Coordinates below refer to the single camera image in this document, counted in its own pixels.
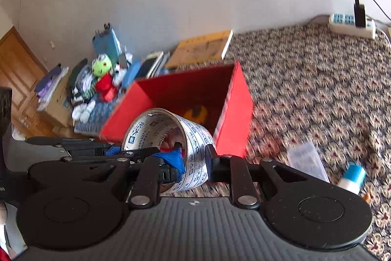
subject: patterned carpet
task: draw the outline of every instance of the patterned carpet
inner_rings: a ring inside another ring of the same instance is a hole
[[[344,37],[315,24],[235,34],[224,60],[240,61],[255,104],[249,162],[287,163],[287,148],[311,140],[330,182],[349,161],[365,167],[373,225],[364,246],[381,260],[391,257],[390,51],[382,34]],[[175,196],[228,194],[206,183]]]

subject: red box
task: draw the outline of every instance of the red box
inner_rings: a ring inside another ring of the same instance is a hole
[[[219,155],[244,157],[253,101],[240,64],[219,65],[135,81],[100,131],[100,138],[122,143],[142,112],[161,107],[183,116],[190,108],[208,110],[206,129]]]

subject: purple item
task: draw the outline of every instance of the purple item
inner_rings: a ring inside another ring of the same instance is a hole
[[[49,80],[47,83],[46,83],[46,86],[41,90],[41,91],[39,91],[38,93],[37,93],[37,95],[41,98],[41,97],[43,97],[45,94],[46,94],[46,92],[49,90],[49,88],[50,88],[50,86],[52,85],[52,83],[53,83],[53,80]]]
[[[47,75],[45,75],[40,81],[38,81],[37,85],[34,88],[34,92],[38,93],[45,89],[47,83],[55,76],[61,73],[61,63],[56,65],[52,70],[49,71]]]

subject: black circular pad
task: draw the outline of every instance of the black circular pad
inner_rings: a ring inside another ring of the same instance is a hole
[[[99,183],[51,187],[30,196],[16,222],[27,246],[79,249],[109,236],[121,223],[122,204]]]
[[[344,211],[345,208],[338,200],[329,197],[310,197],[299,204],[299,212],[317,222],[335,221],[342,217]]]
[[[360,243],[372,221],[371,208],[360,196],[315,178],[281,183],[265,215],[288,241],[319,250]]]

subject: white cable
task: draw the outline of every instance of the white cable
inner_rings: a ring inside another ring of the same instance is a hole
[[[379,23],[379,24],[381,24],[381,25],[384,25],[384,26],[387,26],[387,27],[391,27],[390,24],[385,23],[384,21],[380,21],[380,20],[375,19],[375,18],[372,18],[371,16],[368,16],[368,15],[366,15],[366,16],[367,16],[367,18],[372,19],[373,21],[375,21],[375,22],[377,22],[377,23]]]
[[[380,28],[376,28],[377,31],[380,31],[383,35],[386,36],[386,39],[387,39],[387,42],[388,42],[388,46],[391,48],[391,42],[390,42],[390,39],[388,38],[387,34],[384,32],[384,30],[381,30]]]

